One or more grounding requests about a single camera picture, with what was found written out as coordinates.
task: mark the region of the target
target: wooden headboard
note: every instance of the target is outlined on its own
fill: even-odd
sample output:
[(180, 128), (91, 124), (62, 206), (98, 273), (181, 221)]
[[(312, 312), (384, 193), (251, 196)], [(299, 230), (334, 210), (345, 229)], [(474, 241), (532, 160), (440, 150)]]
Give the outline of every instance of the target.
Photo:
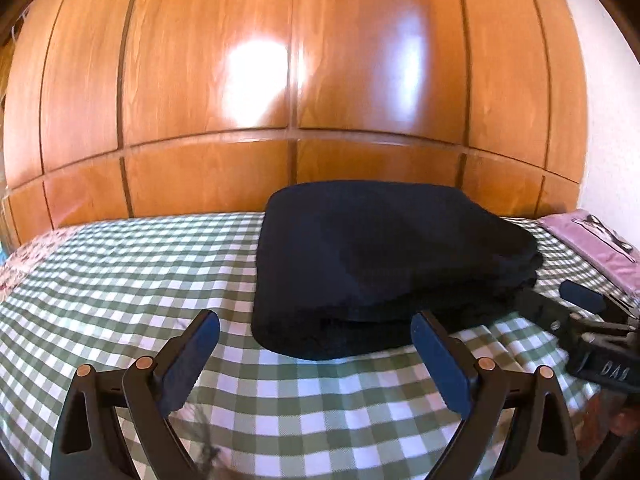
[(535, 217), (575, 206), (585, 151), (565, 0), (35, 0), (2, 212), (25, 243), (363, 178)]

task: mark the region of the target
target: black folded clothing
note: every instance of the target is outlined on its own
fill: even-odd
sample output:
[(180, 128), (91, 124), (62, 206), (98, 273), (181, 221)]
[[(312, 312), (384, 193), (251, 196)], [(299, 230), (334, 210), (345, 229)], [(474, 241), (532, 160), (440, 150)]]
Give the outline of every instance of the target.
[(252, 332), (303, 359), (396, 348), (421, 309), (449, 333), (507, 314), (541, 264), (528, 231), (452, 187), (300, 184), (267, 204)]

